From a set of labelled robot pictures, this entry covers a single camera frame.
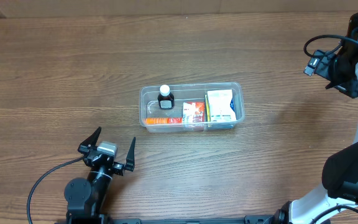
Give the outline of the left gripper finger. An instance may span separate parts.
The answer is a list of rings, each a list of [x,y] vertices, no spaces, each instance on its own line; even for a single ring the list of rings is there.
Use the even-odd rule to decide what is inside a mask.
[[[131,146],[126,157],[126,166],[135,166],[135,142],[136,137],[132,139]]]
[[[102,128],[99,126],[92,135],[90,135],[88,138],[86,138],[79,146],[81,147],[90,147],[95,146],[98,142],[99,135],[101,134]]]

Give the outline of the orange effervescent tablet tube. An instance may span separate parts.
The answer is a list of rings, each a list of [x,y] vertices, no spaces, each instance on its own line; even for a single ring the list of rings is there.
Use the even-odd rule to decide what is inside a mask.
[[[182,118],[145,118],[144,124],[182,124]]]

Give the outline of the dark syrup bottle white cap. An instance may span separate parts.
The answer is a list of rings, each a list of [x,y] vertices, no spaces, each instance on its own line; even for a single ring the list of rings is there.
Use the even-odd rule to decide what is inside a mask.
[[[168,85],[162,85],[160,87],[160,93],[157,99],[159,107],[163,110],[170,110],[174,107],[174,95]]]

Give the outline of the red white medicine box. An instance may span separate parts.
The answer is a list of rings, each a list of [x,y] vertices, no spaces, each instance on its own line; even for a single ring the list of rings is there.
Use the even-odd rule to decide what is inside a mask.
[[[204,102],[187,101],[183,103],[182,123],[185,128],[201,130],[204,128]]]

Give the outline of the blue lozenge box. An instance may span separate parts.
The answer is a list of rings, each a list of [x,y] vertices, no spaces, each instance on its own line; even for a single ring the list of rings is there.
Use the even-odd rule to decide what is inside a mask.
[[[206,103],[209,123],[228,123],[237,120],[232,95],[208,93]]]

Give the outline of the white plaster box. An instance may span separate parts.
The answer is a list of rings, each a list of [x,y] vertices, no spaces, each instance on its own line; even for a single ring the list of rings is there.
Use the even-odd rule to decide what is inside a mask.
[[[212,122],[231,122],[236,120],[232,90],[208,91],[207,97]]]

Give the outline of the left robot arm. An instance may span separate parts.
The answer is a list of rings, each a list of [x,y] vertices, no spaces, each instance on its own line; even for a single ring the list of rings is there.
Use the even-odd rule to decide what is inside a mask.
[[[97,143],[101,128],[86,138],[78,147],[81,160],[90,168],[86,178],[75,178],[67,183],[64,196],[67,201],[67,223],[112,223],[112,218],[103,214],[106,194],[114,175],[123,176],[135,169],[134,138],[124,164],[116,162],[118,146],[112,142]]]

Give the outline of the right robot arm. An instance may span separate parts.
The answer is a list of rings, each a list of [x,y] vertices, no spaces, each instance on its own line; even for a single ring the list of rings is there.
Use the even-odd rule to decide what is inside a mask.
[[[358,99],[358,12],[348,23],[345,36],[325,34],[311,38],[339,40],[330,51],[307,52],[310,57],[304,73],[328,80],[327,88],[335,88],[350,98]],[[321,183],[304,197],[288,201],[275,214],[258,218],[261,223],[329,223],[343,212],[358,214],[358,122],[353,143],[326,160]]]

